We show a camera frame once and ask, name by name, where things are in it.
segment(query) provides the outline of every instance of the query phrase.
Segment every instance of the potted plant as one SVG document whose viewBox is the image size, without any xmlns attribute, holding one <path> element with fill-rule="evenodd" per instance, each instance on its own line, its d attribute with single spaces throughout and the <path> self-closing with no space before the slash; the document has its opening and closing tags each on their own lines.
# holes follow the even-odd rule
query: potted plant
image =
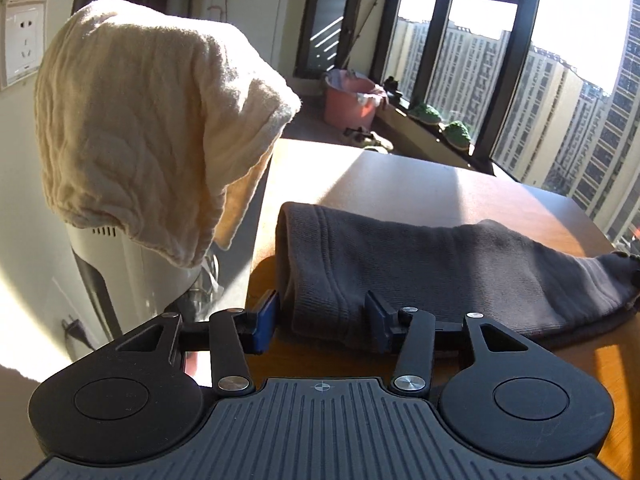
<svg viewBox="0 0 640 480">
<path fill-rule="evenodd" d="M 442 122 L 440 112 L 433 106 L 425 103 L 420 103 L 419 105 L 414 106 L 409 110 L 409 114 L 423 123 L 430 124 L 432 126 L 437 126 Z"/>
<path fill-rule="evenodd" d="M 442 135 L 455 149 L 468 153 L 471 137 L 469 136 L 469 130 L 461 121 L 453 121 L 445 126 Z"/>
</svg>

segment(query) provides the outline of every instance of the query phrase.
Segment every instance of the apartment building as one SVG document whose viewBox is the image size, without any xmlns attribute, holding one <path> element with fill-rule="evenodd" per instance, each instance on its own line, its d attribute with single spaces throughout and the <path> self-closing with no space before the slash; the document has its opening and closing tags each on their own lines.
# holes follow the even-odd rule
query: apartment building
<svg viewBox="0 0 640 480">
<path fill-rule="evenodd" d="M 504 30 L 494 40 L 452 23 L 447 28 L 427 102 L 445 122 L 463 121 L 472 139 L 478 136 L 508 41 Z"/>
<path fill-rule="evenodd" d="M 524 184 L 542 186 L 569 129 L 582 85 L 574 67 L 532 46 L 494 161 Z"/>
<path fill-rule="evenodd" d="M 606 119 L 571 196 L 615 244 L 640 249 L 640 0 L 630 0 L 625 49 Z"/>
<path fill-rule="evenodd" d="M 414 36 L 414 28 L 420 25 L 417 22 L 411 22 L 402 17 L 398 17 L 396 28 L 394 30 L 394 40 L 389 49 L 389 56 L 386 61 L 386 76 L 400 81 L 404 77 L 404 68 L 411 49 L 412 38 Z"/>
<path fill-rule="evenodd" d="M 600 135 L 608 97 L 599 86 L 588 81 L 582 84 L 569 129 L 546 176 L 545 189 L 562 195 L 569 193 L 588 149 Z"/>
<path fill-rule="evenodd" d="M 411 27 L 407 27 L 406 34 L 410 34 L 410 40 L 408 41 L 409 50 L 407 52 L 406 61 L 404 63 L 404 70 L 398 85 L 399 91 L 401 91 L 408 99 L 414 92 L 415 79 L 418 75 L 418 67 L 420 66 L 420 59 L 422 58 L 422 51 L 424 50 L 424 42 L 427 40 L 427 32 L 429 31 L 429 22 L 412 22 Z M 398 36 L 394 37 L 394 42 L 397 41 Z"/>
</svg>

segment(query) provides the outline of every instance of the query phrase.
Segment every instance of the crosshair marking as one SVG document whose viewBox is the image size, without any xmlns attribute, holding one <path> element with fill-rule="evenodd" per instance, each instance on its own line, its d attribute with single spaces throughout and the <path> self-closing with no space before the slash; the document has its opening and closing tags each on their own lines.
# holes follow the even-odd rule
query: crosshair marking
<svg viewBox="0 0 640 480">
<path fill-rule="evenodd" d="M 314 389 L 319 392 L 326 392 L 329 388 L 332 388 L 332 386 L 329 386 L 327 383 L 318 383 L 314 386 Z"/>
</svg>

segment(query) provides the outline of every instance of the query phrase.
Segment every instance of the sky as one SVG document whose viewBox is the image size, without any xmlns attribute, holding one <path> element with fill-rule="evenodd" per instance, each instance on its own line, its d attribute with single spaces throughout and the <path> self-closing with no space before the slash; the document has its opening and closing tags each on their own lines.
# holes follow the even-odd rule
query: sky
<svg viewBox="0 0 640 480">
<path fill-rule="evenodd" d="M 630 0 L 540 0 L 532 42 L 564 58 L 580 77 L 611 93 L 624 48 Z M 402 0 L 400 16 L 430 20 L 435 0 Z M 516 5 L 453 0 L 449 19 L 476 34 L 511 30 Z"/>
</svg>

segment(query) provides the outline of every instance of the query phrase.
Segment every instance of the electrical socket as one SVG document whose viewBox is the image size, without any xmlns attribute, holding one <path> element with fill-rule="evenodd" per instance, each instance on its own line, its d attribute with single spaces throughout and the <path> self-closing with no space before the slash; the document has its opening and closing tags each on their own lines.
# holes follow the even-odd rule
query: electrical socket
<svg viewBox="0 0 640 480">
<path fill-rule="evenodd" d="M 35 72 L 44 53 L 45 1 L 10 4 L 4 12 L 4 83 Z"/>
</svg>

